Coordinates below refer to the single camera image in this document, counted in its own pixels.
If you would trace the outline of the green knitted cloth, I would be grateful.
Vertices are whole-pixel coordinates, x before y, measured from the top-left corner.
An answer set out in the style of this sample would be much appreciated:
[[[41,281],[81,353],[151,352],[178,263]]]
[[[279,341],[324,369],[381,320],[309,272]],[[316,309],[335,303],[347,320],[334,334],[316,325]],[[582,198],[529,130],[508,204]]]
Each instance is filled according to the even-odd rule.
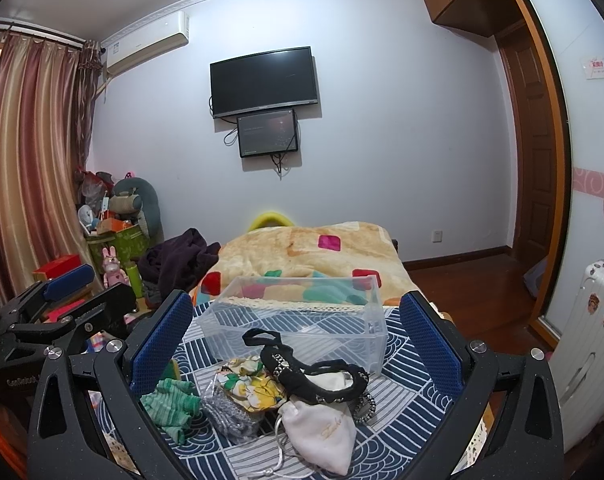
[[[161,379],[151,393],[140,398],[140,402],[153,424],[176,444],[185,443],[191,420],[201,411],[195,384],[173,378]]]

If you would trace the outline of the white drawstring pouch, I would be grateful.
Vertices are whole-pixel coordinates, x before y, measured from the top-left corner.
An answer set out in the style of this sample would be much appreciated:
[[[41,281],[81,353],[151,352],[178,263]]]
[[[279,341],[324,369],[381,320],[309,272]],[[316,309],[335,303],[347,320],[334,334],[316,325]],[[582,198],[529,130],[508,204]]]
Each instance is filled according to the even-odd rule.
[[[356,427],[346,403],[307,404],[293,396],[278,415],[295,452],[305,462],[339,476],[349,472]]]

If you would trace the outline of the red box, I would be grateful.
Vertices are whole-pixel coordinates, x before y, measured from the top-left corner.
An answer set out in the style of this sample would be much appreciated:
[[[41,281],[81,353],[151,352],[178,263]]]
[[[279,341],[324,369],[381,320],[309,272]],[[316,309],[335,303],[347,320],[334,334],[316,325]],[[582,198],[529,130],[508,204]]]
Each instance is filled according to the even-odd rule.
[[[34,270],[32,273],[33,280],[37,282],[53,280],[78,268],[81,264],[82,260],[78,254],[63,255]]]

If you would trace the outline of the blue white patterned cloth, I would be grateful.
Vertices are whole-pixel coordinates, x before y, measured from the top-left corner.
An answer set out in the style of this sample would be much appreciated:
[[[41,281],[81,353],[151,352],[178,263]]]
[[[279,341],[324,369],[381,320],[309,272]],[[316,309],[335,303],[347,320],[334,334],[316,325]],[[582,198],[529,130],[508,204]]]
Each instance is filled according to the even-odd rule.
[[[352,454],[349,479],[396,479],[443,422],[453,402],[440,394],[391,311],[387,357],[372,382],[375,414],[362,422],[344,405],[311,405],[291,398],[272,412],[245,419],[247,434],[235,438],[221,422],[221,411],[239,412],[213,384],[204,364],[204,341],[188,330],[177,348],[181,376],[202,401],[200,412],[181,430],[183,442],[163,439],[197,479],[332,479],[334,465]]]

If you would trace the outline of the pink rabbit toy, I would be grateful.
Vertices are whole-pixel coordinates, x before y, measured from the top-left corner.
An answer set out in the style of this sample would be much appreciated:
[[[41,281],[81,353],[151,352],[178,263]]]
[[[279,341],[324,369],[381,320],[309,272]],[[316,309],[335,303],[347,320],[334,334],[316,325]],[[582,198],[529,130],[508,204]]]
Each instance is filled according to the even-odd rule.
[[[122,269],[120,260],[116,257],[116,248],[114,246],[102,248],[102,269],[104,269],[102,281],[105,288],[116,284],[130,284],[128,276]]]

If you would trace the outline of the green bottle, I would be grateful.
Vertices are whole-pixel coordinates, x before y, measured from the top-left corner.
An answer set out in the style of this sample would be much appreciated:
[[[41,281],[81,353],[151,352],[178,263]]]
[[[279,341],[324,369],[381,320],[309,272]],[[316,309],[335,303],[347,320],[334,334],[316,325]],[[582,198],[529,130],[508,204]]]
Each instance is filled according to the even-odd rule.
[[[142,287],[142,278],[140,277],[137,264],[134,261],[128,261],[124,264],[124,270],[136,297],[142,298],[144,296],[144,288]]]

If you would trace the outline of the green storage box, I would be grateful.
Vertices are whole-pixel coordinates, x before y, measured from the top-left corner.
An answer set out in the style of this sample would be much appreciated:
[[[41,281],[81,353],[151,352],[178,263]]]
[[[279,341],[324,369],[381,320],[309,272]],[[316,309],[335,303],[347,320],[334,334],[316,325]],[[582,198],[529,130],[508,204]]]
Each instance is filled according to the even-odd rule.
[[[127,263],[140,258],[148,249],[150,240],[139,226],[131,226],[120,232],[89,236],[86,238],[86,243],[95,269],[102,274],[104,273],[102,249],[113,246],[116,248],[116,257],[119,258],[120,263]]]

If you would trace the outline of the yellow floral cloth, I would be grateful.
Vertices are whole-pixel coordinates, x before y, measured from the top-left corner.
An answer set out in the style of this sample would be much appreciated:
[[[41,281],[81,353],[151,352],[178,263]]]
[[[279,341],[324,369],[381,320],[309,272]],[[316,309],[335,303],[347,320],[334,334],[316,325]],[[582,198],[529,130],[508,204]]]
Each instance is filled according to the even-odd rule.
[[[249,413],[275,410],[287,400],[285,389],[258,356],[224,362],[215,372],[214,384]]]

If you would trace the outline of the dark purple garment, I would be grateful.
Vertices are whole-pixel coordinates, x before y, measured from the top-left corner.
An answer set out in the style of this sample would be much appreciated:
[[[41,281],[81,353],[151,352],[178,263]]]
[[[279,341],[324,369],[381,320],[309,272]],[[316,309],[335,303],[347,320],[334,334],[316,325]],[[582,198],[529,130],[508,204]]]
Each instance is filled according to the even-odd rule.
[[[174,290],[189,292],[218,261],[221,244],[209,244],[196,228],[149,248],[137,263],[142,290],[150,308]]]

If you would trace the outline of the grey plush toy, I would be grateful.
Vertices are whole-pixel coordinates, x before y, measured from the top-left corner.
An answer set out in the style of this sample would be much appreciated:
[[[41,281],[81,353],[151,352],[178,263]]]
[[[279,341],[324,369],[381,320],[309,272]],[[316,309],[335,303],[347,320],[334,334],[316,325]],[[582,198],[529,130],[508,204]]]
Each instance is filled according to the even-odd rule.
[[[137,224],[152,240],[160,231],[159,200],[153,186],[145,179],[131,177],[116,182],[109,198],[109,210]]]

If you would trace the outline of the black and white bra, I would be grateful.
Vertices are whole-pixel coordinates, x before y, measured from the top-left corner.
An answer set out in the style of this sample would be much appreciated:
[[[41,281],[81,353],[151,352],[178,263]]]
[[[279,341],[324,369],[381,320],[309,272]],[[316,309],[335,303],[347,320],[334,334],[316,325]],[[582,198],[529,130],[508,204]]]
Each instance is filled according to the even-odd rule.
[[[377,414],[377,402],[368,392],[370,375],[364,368],[342,359],[305,364],[272,330],[251,328],[242,335],[248,347],[261,347],[267,372],[285,389],[311,405],[346,403],[356,424],[369,422]]]

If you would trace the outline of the clear plastic storage box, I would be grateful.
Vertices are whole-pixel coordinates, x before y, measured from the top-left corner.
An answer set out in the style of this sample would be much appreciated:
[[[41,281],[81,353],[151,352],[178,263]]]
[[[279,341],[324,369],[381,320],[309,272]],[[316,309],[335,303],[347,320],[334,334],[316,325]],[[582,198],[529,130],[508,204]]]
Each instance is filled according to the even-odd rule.
[[[247,346],[247,330],[270,330],[313,364],[342,359],[371,375],[381,373],[387,321],[372,276],[361,278],[235,278],[197,318],[216,361],[259,352]]]

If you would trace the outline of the beige colourful fleece blanket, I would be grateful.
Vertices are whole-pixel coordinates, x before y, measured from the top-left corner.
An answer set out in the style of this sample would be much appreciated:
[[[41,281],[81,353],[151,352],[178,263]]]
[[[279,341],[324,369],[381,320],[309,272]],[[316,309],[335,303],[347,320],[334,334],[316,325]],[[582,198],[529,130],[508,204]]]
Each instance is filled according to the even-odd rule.
[[[383,306],[396,307],[416,290],[387,230],[349,221],[332,226],[274,226],[221,246],[218,261],[189,295],[194,304],[215,298],[234,278],[363,278],[378,281]]]

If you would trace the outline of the pink striped curtain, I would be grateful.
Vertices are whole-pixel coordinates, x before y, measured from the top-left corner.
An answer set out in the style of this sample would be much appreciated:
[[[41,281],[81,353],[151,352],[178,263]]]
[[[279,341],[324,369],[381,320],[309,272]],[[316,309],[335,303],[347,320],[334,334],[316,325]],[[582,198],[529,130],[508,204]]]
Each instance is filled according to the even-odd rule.
[[[90,259],[76,218],[92,137],[99,46],[0,32],[0,300],[65,255]]]

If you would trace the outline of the yellow plush item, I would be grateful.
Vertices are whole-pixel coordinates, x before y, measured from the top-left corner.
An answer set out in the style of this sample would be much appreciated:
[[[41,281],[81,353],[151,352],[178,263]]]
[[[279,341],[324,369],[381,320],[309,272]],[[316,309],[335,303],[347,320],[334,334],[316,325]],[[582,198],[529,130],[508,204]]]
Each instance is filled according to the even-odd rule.
[[[294,222],[277,211],[266,211],[259,214],[250,224],[249,232],[266,228],[282,228],[283,226],[294,226]]]

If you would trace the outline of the brown wooden door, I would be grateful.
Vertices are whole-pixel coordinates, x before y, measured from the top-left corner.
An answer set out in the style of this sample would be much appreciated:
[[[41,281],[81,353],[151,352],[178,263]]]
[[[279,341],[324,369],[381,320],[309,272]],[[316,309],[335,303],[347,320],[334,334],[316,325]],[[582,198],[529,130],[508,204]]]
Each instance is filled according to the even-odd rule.
[[[548,255],[556,196],[556,148],[548,89],[530,31],[521,22],[497,44],[507,74],[518,155],[515,259],[533,266]]]

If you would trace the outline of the white air conditioner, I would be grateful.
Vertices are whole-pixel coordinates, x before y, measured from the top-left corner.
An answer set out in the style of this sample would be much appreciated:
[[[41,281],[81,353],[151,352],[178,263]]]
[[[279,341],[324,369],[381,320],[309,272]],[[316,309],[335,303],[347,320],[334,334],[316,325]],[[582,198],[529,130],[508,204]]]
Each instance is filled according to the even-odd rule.
[[[189,16],[183,11],[174,12],[113,42],[107,49],[106,72],[119,76],[188,42]]]

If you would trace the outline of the white wardrobe sliding door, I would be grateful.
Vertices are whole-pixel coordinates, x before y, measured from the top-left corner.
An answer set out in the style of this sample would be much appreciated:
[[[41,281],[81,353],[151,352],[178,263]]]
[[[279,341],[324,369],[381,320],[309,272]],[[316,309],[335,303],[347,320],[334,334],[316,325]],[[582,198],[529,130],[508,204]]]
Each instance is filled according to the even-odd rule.
[[[591,0],[530,0],[559,72],[571,143],[571,209],[544,320],[561,333],[588,264],[604,259],[604,19]]]

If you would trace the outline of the small black wall monitor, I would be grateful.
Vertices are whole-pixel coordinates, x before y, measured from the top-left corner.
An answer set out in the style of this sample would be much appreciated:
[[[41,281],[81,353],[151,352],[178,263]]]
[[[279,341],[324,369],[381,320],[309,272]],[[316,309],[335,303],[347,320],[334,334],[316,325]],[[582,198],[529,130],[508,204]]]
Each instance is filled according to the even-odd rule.
[[[237,128],[241,158],[285,154],[299,149],[296,114],[292,108],[240,116]]]

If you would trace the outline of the black wall television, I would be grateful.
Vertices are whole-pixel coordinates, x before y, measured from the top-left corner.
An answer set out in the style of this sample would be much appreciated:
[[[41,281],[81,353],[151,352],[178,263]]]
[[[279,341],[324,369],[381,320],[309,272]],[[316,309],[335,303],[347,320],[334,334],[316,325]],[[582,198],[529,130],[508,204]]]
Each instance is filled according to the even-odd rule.
[[[210,65],[214,118],[319,102],[310,47],[253,53]]]

